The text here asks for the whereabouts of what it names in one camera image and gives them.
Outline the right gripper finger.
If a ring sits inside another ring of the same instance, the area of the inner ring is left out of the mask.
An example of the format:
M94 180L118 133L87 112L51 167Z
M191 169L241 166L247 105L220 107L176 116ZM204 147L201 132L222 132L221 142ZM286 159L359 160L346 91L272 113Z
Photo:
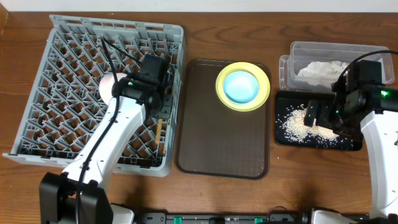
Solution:
M305 117L303 119L303 123L305 126L312 127L314 120L317 116L318 109L320 106L319 100L310 100L307 105L307 109L305 112Z
M321 102L316 115L316 125L319 127L333 129L333 122L330 121L330 114L333 112L332 104Z

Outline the rice grains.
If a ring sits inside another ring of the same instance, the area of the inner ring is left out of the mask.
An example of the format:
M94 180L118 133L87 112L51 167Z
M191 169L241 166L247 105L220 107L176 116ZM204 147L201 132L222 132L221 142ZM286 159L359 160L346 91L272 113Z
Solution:
M334 134L332 130L304 125L306 109L299 106L282 106L281 112L275 114L275 140L282 145L312 147L317 149L337 149L357 151L362 144Z

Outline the white napkin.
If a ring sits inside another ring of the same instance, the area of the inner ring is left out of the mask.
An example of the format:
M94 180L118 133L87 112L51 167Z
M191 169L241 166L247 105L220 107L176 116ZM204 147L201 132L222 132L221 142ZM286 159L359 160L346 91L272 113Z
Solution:
M340 61L311 62L298 72L297 78L304 79L313 86L321 85L331 88L347 66L348 63Z

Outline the pink white bowl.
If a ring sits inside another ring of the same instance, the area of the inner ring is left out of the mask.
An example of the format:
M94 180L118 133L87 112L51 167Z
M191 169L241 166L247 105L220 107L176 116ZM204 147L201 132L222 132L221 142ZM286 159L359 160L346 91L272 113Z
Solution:
M103 102L108 106L113 96L113 86L115 84L114 75L107 73L99 83L99 95Z

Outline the yellow plate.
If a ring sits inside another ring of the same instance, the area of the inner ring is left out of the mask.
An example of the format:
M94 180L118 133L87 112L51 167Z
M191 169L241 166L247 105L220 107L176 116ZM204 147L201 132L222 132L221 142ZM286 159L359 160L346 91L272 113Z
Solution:
M230 73L236 71L249 72L252 75L254 75L254 77L259 82L258 95L255 97L255 99L253 99L249 103L245 104L234 103L231 100L229 100L224 93L223 82L225 78ZM256 110L259 107L261 107L268 99L271 91L271 84L265 71L261 69L259 66L248 62L235 62L223 68L216 78L215 87L218 98L224 105L226 105L228 108L231 108L232 110L242 111L242 112Z

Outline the light blue bowl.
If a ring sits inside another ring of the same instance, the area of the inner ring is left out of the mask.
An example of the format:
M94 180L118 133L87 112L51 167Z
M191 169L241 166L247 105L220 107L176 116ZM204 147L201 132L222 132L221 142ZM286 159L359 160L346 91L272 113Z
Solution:
M230 73L223 82L223 90L229 100L238 104L249 103L258 95L259 82L249 72Z

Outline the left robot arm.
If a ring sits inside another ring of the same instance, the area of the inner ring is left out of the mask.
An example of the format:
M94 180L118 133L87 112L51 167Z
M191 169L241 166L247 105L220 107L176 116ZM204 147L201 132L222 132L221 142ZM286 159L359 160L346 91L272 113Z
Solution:
M106 189L132 135L151 118L168 119L172 96L168 63L146 55L138 72L105 75L99 84L108 109L93 135L61 174L39 185L42 223L133 223L130 208L109 202Z

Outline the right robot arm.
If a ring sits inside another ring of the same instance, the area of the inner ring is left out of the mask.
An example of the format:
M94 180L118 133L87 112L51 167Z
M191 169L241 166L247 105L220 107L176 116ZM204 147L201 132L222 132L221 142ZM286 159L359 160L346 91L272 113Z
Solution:
M366 143L372 190L368 222L397 223L397 90L382 83L380 62L355 60L332 91L333 101L308 102L303 123Z

